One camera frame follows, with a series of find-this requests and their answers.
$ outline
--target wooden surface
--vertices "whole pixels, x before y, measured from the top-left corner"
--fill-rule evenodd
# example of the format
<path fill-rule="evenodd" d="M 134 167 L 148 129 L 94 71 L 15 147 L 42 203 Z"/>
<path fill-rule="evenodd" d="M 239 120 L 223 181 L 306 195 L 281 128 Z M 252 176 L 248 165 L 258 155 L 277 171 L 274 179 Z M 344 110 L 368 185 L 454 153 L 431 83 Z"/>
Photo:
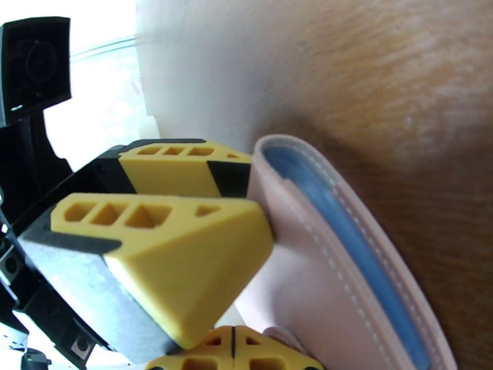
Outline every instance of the wooden surface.
<path fill-rule="evenodd" d="M 461 369 L 493 368 L 493 0 L 139 0 L 163 136 L 318 147 L 386 229 Z"/>

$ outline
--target triangular hole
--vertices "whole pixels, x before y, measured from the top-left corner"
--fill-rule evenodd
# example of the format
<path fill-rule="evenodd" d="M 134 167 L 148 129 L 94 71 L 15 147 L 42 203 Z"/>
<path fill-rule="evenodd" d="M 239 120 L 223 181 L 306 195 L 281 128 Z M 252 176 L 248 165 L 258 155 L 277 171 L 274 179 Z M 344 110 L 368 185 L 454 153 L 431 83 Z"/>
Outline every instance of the triangular hole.
<path fill-rule="evenodd" d="M 220 337 L 215 337 L 212 340 L 209 340 L 207 342 L 207 345 L 214 345 L 214 346 L 221 345 L 221 338 Z"/>
<path fill-rule="evenodd" d="M 215 213 L 220 209 L 221 208 L 219 206 L 199 206 L 195 212 L 195 216 L 206 216 Z"/>
<path fill-rule="evenodd" d="M 260 345 L 260 343 L 257 340 L 252 339 L 251 337 L 246 338 L 246 344 L 247 345 Z"/>

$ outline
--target yellow rubber pad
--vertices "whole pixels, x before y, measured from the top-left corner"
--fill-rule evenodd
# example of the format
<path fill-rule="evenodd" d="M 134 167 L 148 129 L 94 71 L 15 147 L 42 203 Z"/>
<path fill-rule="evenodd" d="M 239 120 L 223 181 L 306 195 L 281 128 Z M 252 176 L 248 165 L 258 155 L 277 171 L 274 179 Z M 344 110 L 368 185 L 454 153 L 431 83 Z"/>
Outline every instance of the yellow rubber pad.
<path fill-rule="evenodd" d="M 219 327 L 194 349 L 158 358 L 146 369 L 166 370 L 323 370 L 323 366 L 248 327 Z"/>
<path fill-rule="evenodd" d="M 151 144 L 120 154 L 138 194 L 220 197 L 209 161 L 251 163 L 251 156 L 217 142 Z"/>
<path fill-rule="evenodd" d="M 264 213 L 245 199 L 77 193 L 54 208 L 51 230 L 121 241 L 104 254 L 110 271 L 185 349 L 214 326 L 273 246 Z"/>

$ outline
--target stitched seam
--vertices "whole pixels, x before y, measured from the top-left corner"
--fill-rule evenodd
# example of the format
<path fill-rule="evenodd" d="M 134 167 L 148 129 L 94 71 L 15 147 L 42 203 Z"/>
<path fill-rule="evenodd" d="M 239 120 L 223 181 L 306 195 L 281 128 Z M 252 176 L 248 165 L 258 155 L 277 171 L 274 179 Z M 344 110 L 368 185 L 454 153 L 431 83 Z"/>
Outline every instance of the stitched seam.
<path fill-rule="evenodd" d="M 300 153 L 302 153 L 305 157 L 307 157 L 312 163 L 315 164 L 315 166 L 317 167 L 317 169 L 324 175 L 325 178 L 328 179 L 329 183 L 332 185 L 332 186 L 335 186 L 335 182 L 334 180 L 327 174 L 327 172 L 324 170 L 324 168 L 320 165 L 319 162 L 317 162 L 311 155 L 307 154 L 305 152 L 305 150 L 303 149 L 300 149 L 292 144 L 287 144 L 287 143 L 278 143 L 278 145 L 280 146 L 285 146 L 285 147 L 289 147 L 293 150 L 296 150 Z M 380 261 L 383 263 L 383 266 L 386 268 L 386 270 L 389 272 L 389 274 L 391 275 L 392 279 L 394 279 L 394 282 L 396 283 L 397 285 L 397 288 L 399 289 L 399 291 L 401 292 L 401 295 L 404 299 L 404 303 L 406 305 L 406 307 L 409 309 L 409 311 L 411 312 L 411 315 L 414 316 L 415 320 L 417 321 L 418 323 L 418 327 L 419 329 L 421 330 L 426 342 L 428 343 L 428 345 L 430 346 L 430 349 L 431 349 L 431 356 L 434 358 L 435 362 L 436 362 L 436 366 L 438 367 L 438 370 L 442 370 L 443 369 L 443 365 L 442 365 L 442 359 L 441 359 L 441 356 L 440 354 L 438 353 L 437 349 L 436 349 L 436 346 L 434 344 L 434 342 L 431 340 L 431 337 L 430 337 L 430 333 L 428 332 L 428 328 L 423 324 L 423 318 L 421 317 L 421 314 L 416 310 L 414 304 L 413 304 L 413 301 L 411 300 L 411 298 L 409 297 L 408 293 L 404 290 L 403 286 L 402 286 L 402 282 L 401 280 L 398 278 L 397 274 L 394 272 L 392 266 L 389 264 L 389 262 L 387 261 L 387 259 L 384 257 L 384 255 L 382 254 L 382 251 L 381 249 L 378 247 L 378 245 L 376 244 L 376 242 L 369 238 L 369 235 L 368 235 L 368 232 L 366 231 L 366 229 L 361 225 L 361 222 L 359 221 L 359 218 L 357 218 L 354 213 L 352 212 L 352 210 L 347 206 L 346 202 L 344 201 L 344 199 L 337 193 L 336 190 L 332 190 L 333 193 L 336 195 L 336 197 L 339 199 L 339 201 L 341 202 L 341 204 L 344 206 L 345 210 L 347 211 L 347 213 L 351 216 L 351 218 L 353 218 L 353 220 L 355 221 L 355 223 L 357 224 L 358 228 L 361 230 L 361 233 L 363 234 L 363 236 L 368 240 L 368 242 L 370 243 L 370 245 L 372 246 L 373 248 L 373 251 L 377 254 L 377 256 L 379 257 Z"/>
<path fill-rule="evenodd" d="M 260 175 L 260 177 L 263 180 L 265 180 L 265 181 L 268 180 L 268 178 L 265 177 L 265 176 L 263 176 L 263 175 Z M 358 298 L 356 297 L 356 295 L 352 291 L 351 286 L 346 282 L 343 273 L 338 269 L 338 267 L 337 267 L 334 259 L 328 253 L 327 248 L 322 245 L 322 243 L 321 243 L 318 235 L 312 230 L 312 228 L 310 227 L 310 225 L 306 221 L 304 221 L 303 218 L 300 217 L 299 214 L 296 212 L 296 210 L 289 204 L 289 202 L 284 197 L 284 195 L 282 194 L 282 192 L 280 191 L 280 189 L 277 187 L 276 183 L 274 183 L 272 186 L 274 187 L 274 189 L 278 193 L 278 195 L 281 197 L 281 199 L 284 201 L 284 203 L 295 214 L 295 216 L 298 219 L 298 221 L 304 226 L 304 228 L 312 236 L 312 238 L 314 239 L 314 241 L 317 244 L 318 248 L 322 251 L 322 254 L 328 260 L 328 264 L 329 264 L 330 268 L 336 273 L 337 279 L 342 283 L 342 285 L 344 287 L 344 291 L 350 297 L 351 304 L 357 310 L 358 315 L 363 320 L 366 329 L 372 335 L 372 340 L 375 343 L 375 345 L 377 346 L 379 352 L 383 355 L 384 361 L 387 364 L 388 369 L 395 370 L 395 367 L 392 364 L 392 361 L 391 361 L 390 356 L 387 354 L 387 352 L 385 350 L 385 347 L 383 346 L 382 342 L 380 341 L 380 338 L 378 337 L 377 332 L 374 330 L 374 328 L 372 326 L 372 322 L 369 320 L 369 318 L 367 317 L 364 309 L 361 307 L 360 303 L 358 302 Z"/>

